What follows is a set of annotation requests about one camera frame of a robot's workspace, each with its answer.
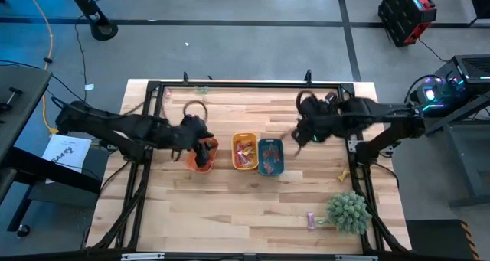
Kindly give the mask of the black hazard striped box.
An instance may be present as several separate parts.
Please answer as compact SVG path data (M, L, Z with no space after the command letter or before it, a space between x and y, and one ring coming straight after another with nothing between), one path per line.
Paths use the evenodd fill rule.
M463 220L407 220L406 224L412 250L419 255L481 260Z

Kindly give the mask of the red black tool case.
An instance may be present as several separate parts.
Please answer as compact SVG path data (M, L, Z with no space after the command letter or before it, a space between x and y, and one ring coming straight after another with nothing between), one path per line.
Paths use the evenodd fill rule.
M397 47L415 44L436 20L433 0L382 0L378 16Z

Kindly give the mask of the white paper sheet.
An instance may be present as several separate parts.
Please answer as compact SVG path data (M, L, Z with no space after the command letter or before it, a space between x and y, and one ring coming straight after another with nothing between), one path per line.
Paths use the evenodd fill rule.
M92 142L65 135L52 135L42 158L81 173Z

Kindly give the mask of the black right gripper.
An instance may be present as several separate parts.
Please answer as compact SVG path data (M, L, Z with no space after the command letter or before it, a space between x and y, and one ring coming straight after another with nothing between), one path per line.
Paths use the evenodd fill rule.
M315 94L303 98L302 94L296 97L296 108L299 113L295 129L290 129L281 135L281 139L293 138L298 149L297 157L308 142L322 143L332 134L332 116L338 115L338 96L326 94L318 99Z

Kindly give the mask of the black aluminium rig frame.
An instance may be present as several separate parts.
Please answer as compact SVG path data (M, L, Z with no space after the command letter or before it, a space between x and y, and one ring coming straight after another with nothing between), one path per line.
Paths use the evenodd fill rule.
M207 86L207 94L196 94L196 86ZM233 166L232 136L280 137L296 124L296 95L304 87L303 81L130 80L122 112L141 112L149 100L148 112L155 114L156 96L163 93L162 108L173 123L181 121L184 110L208 113L219 146L206 174L191 171L184 158L172 161L167 150L153 152L146 196L121 232L124 244L164 253L167 260L335 260L335 255L362 254L360 236L330 226L307 229L308 212L324 217L327 200L351 189L350 180L338 180L348 167L342 139L310 144L297 157L296 144L285 139L286 170L276 177Z

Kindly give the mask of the orange plastic bin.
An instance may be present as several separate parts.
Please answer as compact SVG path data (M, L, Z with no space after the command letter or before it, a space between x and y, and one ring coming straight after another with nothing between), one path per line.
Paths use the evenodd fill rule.
M192 171L196 171L198 173L207 173L211 170L211 168L213 166L214 160L217 156L217 148L219 146L219 143L215 138L201 139L199 142L201 143L201 146L202 146L203 142L209 142L210 143L210 145L211 145L211 150L210 150L210 158L211 159L210 159L210 161L207 163L206 166L204 166L204 163L203 163L203 166L198 168L196 165L196 162L194 160L194 158L196 157L196 154L194 152L194 146L193 146L193 148L189 152L189 156L185 160L185 164Z

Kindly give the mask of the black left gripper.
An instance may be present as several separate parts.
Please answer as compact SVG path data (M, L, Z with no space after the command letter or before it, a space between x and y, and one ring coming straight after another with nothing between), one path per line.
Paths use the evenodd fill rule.
M208 131L206 123L199 116L186 115L179 126L173 127L173 149L191 149L194 145L194 158L198 168L207 165L210 161L211 145L203 142L203 150L200 139L212 138L213 133Z

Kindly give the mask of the green artificial plant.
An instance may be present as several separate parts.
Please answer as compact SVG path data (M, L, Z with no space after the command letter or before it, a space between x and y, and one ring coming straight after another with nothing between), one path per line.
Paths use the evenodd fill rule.
M372 216L367 211L365 199L354 191L346 191L330 197L326 203L326 217L318 219L318 225L331 225L339 233L363 235L368 231Z

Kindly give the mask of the yellow plastic bin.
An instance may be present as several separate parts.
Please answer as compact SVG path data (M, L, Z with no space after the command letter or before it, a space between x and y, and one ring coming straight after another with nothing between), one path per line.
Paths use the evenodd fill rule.
M251 160L251 166L248 168L238 168L236 165L236 158L235 158L236 154L243 153L243 151L237 151L236 144L238 141L252 141L253 146L249 148L254 148L256 150L256 152L253 155L248 155L249 159ZM233 166L237 170L253 170L258 166L259 164L258 147L257 147L257 137L255 134L251 132L236 133L232 136L231 143L232 143L232 162L233 162Z

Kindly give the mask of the dark teal plastic bin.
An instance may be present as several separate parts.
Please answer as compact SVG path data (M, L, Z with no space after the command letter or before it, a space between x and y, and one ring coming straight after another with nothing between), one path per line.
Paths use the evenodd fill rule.
M280 161L274 163L271 159L264 159L263 158L263 151L264 147L269 144L274 144L279 147L279 158ZM283 152L283 142L280 139L261 139L258 142L258 159L259 159L259 164L258 164L258 172L261 175L264 176L278 176L281 175L284 170L285 170L285 158L284 158L284 152ZM265 168L264 164L268 162L273 166L273 173L269 175Z

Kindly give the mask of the red orange candy packet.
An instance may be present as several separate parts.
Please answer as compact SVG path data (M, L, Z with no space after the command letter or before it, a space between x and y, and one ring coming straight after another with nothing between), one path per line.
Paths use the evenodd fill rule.
M274 163L279 162L279 147L274 144L269 144L264 147L264 159L271 159Z

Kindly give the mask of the black computer tower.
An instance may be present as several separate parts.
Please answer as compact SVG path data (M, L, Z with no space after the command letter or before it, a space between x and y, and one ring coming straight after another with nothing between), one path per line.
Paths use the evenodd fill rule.
M490 54L456 55L409 95L425 117L447 116L490 91Z

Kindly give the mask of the black cabinet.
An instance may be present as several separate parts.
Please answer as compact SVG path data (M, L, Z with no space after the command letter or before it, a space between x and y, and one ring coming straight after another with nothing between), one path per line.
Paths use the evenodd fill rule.
M465 16L469 19L468 27L490 27L490 0L457 0Z

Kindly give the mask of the black pole stand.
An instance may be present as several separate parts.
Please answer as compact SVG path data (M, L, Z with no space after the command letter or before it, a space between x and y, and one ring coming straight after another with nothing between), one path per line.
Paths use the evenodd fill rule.
M74 2L90 26L94 39L108 41L116 36L119 30L118 26L104 15L96 0L74 0Z

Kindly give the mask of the dark grey desk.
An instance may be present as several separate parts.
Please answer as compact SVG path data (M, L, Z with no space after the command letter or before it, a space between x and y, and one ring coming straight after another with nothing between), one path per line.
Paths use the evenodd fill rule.
M52 73L47 70L0 67L0 204L14 182L28 186L7 227L8 232L14 232L20 238L31 232L22 220L30 207L30 193L37 182L50 179L94 194L100 192L101 180L90 170L83 174L15 147L51 78Z

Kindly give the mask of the grey metal stand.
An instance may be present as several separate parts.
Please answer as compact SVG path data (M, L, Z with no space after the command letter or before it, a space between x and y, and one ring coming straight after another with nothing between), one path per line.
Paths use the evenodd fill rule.
M449 153L462 170L468 196L451 200L451 208L490 204L490 116L471 119L484 109L490 110L490 92L477 96L458 109L431 104L423 108L426 135L446 134Z

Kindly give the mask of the silver bracket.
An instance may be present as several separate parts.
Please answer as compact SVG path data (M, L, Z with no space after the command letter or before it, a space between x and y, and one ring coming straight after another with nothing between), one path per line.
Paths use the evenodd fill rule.
M365 255L335 255L335 261L378 261L378 257Z
M164 258L164 253L124 253L120 261L157 261Z

